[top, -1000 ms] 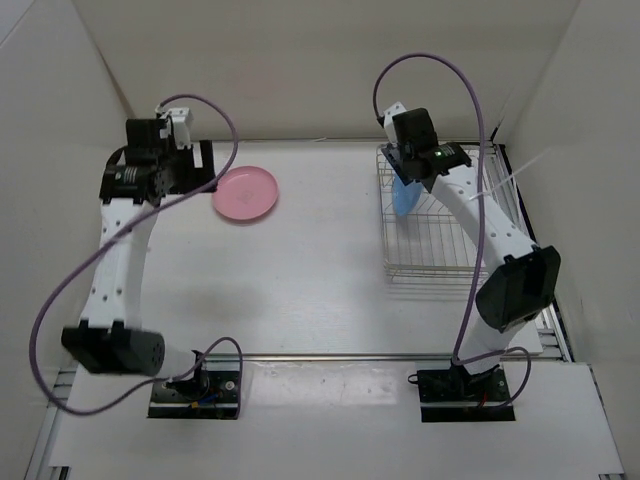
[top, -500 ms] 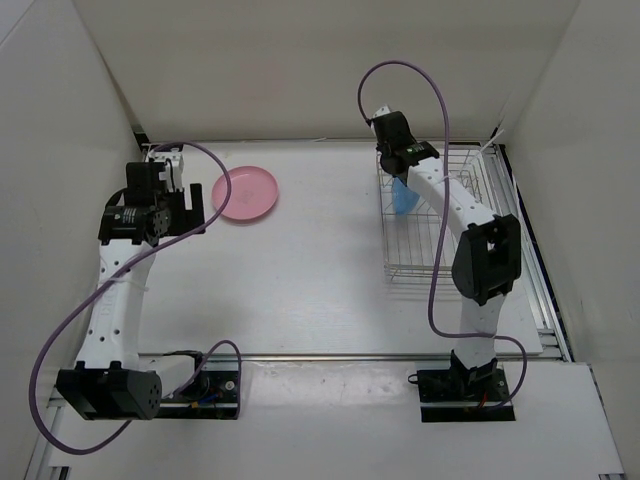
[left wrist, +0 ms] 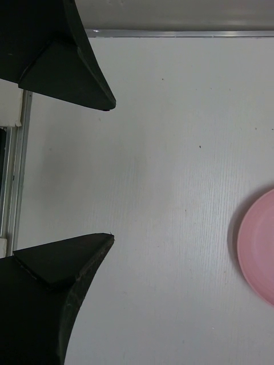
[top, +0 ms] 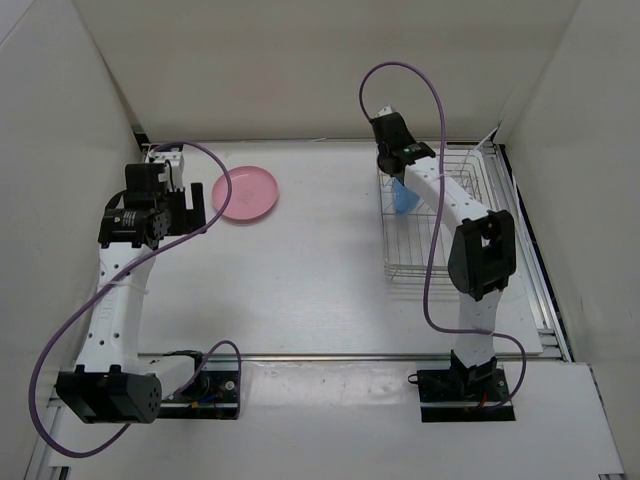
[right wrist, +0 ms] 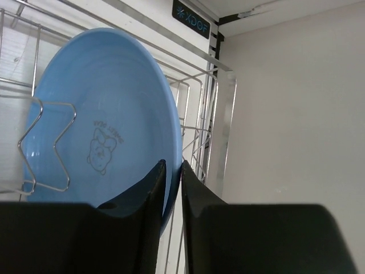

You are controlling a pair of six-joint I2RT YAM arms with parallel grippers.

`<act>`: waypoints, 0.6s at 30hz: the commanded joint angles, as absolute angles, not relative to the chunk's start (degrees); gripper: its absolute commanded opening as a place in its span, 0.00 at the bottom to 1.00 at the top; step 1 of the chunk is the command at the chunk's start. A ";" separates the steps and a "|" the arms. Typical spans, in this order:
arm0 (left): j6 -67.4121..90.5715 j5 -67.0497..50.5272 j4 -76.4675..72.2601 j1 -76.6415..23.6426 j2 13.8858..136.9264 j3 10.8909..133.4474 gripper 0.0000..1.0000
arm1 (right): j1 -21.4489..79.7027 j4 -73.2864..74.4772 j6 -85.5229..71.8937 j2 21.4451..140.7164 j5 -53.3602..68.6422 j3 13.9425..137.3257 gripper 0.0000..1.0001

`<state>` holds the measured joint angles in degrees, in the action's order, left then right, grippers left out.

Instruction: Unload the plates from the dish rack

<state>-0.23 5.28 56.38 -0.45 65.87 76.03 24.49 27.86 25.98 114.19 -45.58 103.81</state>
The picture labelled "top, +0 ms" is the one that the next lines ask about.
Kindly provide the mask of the blue plastic plate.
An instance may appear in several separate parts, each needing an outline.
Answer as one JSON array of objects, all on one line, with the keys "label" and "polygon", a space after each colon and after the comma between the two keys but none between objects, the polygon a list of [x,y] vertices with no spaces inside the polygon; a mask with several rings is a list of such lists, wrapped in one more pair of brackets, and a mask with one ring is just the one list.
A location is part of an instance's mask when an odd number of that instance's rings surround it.
[{"label": "blue plastic plate", "polygon": [[392,181],[393,206],[396,215],[407,215],[419,204],[421,198],[407,188],[400,180]]}]

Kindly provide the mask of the pink plastic plate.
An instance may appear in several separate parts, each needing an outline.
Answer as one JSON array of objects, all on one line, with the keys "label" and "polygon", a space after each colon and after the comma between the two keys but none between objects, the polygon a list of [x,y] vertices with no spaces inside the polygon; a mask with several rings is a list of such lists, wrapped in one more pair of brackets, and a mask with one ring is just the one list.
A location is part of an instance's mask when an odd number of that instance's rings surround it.
[{"label": "pink plastic plate", "polygon": [[258,166],[240,166],[229,171],[231,199],[222,216],[235,222],[258,220],[276,205],[279,185],[275,176]]}]

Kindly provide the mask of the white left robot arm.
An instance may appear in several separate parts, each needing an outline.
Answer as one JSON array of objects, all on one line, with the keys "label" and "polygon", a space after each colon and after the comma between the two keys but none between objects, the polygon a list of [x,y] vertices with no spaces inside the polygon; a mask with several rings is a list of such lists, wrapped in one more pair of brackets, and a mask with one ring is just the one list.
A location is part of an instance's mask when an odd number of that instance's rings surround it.
[{"label": "white left robot arm", "polygon": [[156,251],[165,237],[182,237],[204,225],[203,187],[184,187],[183,171],[177,155],[127,165],[126,188],[103,214],[99,284],[109,290],[92,309],[74,369],[60,373],[55,385],[59,398],[85,423],[149,424],[176,391],[188,400],[208,392],[210,377],[196,367],[199,353],[155,361],[140,357],[142,307],[154,262],[125,270]]}]

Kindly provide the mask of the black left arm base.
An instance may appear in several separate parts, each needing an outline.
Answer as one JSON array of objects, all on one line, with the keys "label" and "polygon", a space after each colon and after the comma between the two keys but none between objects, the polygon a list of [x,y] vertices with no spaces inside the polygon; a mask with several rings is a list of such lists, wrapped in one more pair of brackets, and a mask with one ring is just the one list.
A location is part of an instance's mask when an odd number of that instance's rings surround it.
[{"label": "black left arm base", "polygon": [[158,418],[237,420],[240,416],[240,380],[237,363],[208,363],[183,393],[162,403]]}]

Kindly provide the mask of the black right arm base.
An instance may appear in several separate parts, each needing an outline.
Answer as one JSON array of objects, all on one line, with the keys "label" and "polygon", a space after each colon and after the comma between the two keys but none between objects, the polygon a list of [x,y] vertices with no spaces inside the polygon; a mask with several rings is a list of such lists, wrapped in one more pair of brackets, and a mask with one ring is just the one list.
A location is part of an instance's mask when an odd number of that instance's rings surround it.
[{"label": "black right arm base", "polygon": [[448,366],[418,368],[407,381],[418,389],[422,423],[516,420],[506,375],[495,356],[467,368],[451,352]]}]

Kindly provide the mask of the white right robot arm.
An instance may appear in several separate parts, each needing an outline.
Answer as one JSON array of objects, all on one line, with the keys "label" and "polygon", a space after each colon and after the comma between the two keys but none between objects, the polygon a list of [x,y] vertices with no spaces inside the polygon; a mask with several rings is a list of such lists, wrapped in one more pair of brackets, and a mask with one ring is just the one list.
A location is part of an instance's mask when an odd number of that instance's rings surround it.
[{"label": "white right robot arm", "polygon": [[495,362],[497,307],[516,271],[514,219],[506,210],[491,210],[447,175],[444,154],[415,140],[400,113],[386,107],[370,124],[379,169],[436,213],[434,237],[441,227],[452,235],[447,272],[459,292],[458,326],[441,327],[431,318],[430,273],[426,274],[423,311],[433,330],[456,337],[451,364],[460,368],[450,373],[449,387],[458,398],[470,400],[486,384],[480,368],[491,368]]}]

